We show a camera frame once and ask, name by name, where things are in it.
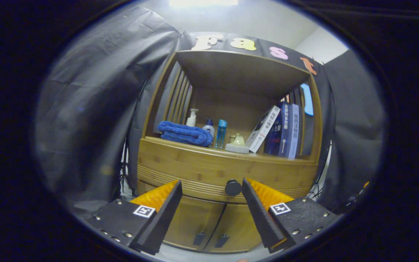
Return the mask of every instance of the white wall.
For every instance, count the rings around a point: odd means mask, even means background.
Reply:
[[[294,50],[323,63],[342,55],[348,49],[344,43],[322,27],[318,27],[294,48]]]
[[[239,0],[233,6],[170,7],[168,0],[147,0],[136,5],[161,15],[173,27],[186,32],[223,32],[253,36],[295,48],[318,25],[273,0]]]

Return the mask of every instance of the wooden shelf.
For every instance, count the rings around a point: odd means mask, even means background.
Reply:
[[[241,154],[241,153],[226,151],[224,149],[216,149],[216,148],[210,148],[210,147],[193,146],[191,144],[178,143],[178,142],[169,141],[166,139],[154,138],[152,136],[146,136],[145,139],[156,144],[163,144],[166,146],[171,146],[171,147],[175,147],[179,149],[194,151],[196,153],[203,153],[203,154],[220,156],[220,157],[225,157],[225,158],[243,159],[243,160],[265,162],[265,163],[300,164],[300,165],[315,164],[314,161],[309,161],[305,159],[287,159],[280,156],[273,156],[273,155],[265,154],[265,153],[250,152],[248,154]]]
[[[266,110],[302,83],[310,87],[315,112],[309,155],[296,159],[273,156],[263,153],[263,145],[258,153],[248,154],[193,146],[161,139],[156,129],[162,120],[184,124],[188,109],[196,108],[196,126],[204,126],[206,118],[213,119],[215,128],[219,119],[227,121],[224,145],[236,133],[246,139]],[[243,194],[226,194],[227,181],[251,178],[293,198],[304,197],[318,171],[321,123],[319,94],[308,71],[246,53],[175,52],[151,99],[137,159],[139,184],[161,186],[182,181],[184,196],[165,240],[210,253],[244,252],[258,245],[246,199]],[[200,232],[207,235],[201,247],[193,245]],[[216,248],[221,234],[230,239],[223,248]]]

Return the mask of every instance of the foam letter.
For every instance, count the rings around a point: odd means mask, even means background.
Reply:
[[[307,58],[301,57],[300,59],[303,60],[303,63],[305,64],[305,67],[308,69],[308,71],[310,71],[313,75],[316,75],[316,71],[313,70],[313,64],[308,61]]]
[[[218,39],[222,39],[223,35],[200,35],[196,37],[196,44],[192,47],[192,50],[206,50],[210,49],[210,45],[215,45]]]
[[[289,58],[283,49],[280,49],[278,47],[270,47],[269,50],[271,51],[270,54],[274,57],[281,58],[284,60],[287,60]]]
[[[255,51],[255,42],[246,38],[234,38],[234,41],[231,42],[231,46],[235,48],[243,48],[250,51]]]

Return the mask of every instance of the plastic bottle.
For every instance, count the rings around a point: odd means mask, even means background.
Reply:
[[[196,122],[196,113],[198,112],[198,109],[192,108],[190,109],[190,117],[187,118],[186,126],[195,126]]]
[[[219,126],[218,126],[218,135],[216,136],[215,148],[223,149],[224,137],[226,136],[226,127],[227,127],[227,122],[220,119]]]
[[[203,130],[208,131],[211,134],[211,136],[214,138],[214,127],[213,127],[213,120],[212,119],[207,119],[206,120],[206,125],[203,126]]]

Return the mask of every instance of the blue towel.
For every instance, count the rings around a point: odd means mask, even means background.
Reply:
[[[161,121],[158,130],[163,133],[161,135],[162,139],[170,141],[205,147],[213,142],[213,136],[210,132],[196,126],[184,126],[183,124]]]

